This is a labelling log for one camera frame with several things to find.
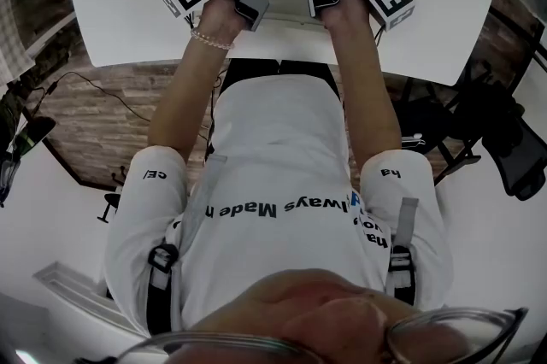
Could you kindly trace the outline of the white printed shirt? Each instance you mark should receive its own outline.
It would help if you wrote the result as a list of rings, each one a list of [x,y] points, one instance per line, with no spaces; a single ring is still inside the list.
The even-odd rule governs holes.
[[[146,300],[162,244],[174,262],[175,324],[191,326],[270,274],[321,269],[385,289],[403,200],[415,199],[415,306],[440,308],[452,260],[429,161],[389,150],[350,182],[342,104],[323,79],[245,79],[215,106],[213,153],[193,188],[181,155],[150,146],[132,159],[109,226],[105,278],[116,305],[147,332]]]

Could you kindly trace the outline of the person's left forearm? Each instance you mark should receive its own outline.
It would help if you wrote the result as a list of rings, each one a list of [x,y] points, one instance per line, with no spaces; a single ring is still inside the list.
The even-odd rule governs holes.
[[[152,116],[148,145],[176,150],[187,161],[228,51],[247,27],[233,0],[205,3],[180,64]]]

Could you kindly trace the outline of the thin-rimmed glasses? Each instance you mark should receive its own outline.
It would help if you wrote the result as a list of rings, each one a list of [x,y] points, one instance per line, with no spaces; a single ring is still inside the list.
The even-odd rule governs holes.
[[[167,333],[107,364],[495,364],[526,308],[442,308],[398,321],[379,338],[359,335],[348,357],[295,340],[213,332]]]

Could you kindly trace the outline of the black trousers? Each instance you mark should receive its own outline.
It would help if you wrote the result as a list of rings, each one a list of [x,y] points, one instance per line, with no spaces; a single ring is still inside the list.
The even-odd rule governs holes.
[[[274,59],[233,58],[223,79],[220,93],[253,100],[263,97],[269,102],[316,104],[328,100],[330,88],[340,98],[338,87],[326,64],[318,62],[277,61]]]

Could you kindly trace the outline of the small black stand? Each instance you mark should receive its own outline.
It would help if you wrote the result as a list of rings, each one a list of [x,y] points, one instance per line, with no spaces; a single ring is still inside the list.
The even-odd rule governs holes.
[[[115,182],[115,191],[104,195],[106,207],[103,214],[97,217],[101,222],[106,224],[108,224],[110,218],[116,214],[119,207],[121,191],[126,180],[126,167],[120,166],[120,170],[118,172],[112,172],[111,179]]]

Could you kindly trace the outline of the person's right forearm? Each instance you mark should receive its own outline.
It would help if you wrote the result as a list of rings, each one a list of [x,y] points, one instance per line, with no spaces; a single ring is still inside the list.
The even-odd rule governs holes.
[[[339,0],[321,11],[338,62],[350,147],[358,168],[398,150],[400,126],[385,86],[365,0]]]

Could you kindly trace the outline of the checked grey cloth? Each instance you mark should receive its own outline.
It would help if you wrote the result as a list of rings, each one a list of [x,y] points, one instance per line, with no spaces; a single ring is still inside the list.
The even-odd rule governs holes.
[[[11,0],[0,0],[0,86],[19,78],[34,65],[21,42]]]

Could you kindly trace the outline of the black office chair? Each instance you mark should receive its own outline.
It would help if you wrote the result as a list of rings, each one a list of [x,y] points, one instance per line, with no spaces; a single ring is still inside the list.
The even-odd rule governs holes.
[[[499,82],[490,87],[482,144],[510,197],[524,202],[547,181],[547,143],[524,121],[525,108]]]

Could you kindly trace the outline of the black table frame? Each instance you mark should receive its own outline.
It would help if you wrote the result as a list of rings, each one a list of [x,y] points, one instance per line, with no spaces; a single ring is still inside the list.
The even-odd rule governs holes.
[[[492,7],[455,85],[407,80],[395,101],[405,146],[426,156],[436,182],[480,161],[473,147],[485,134],[491,85],[501,83],[515,99],[531,62],[547,61],[545,34],[538,19]]]

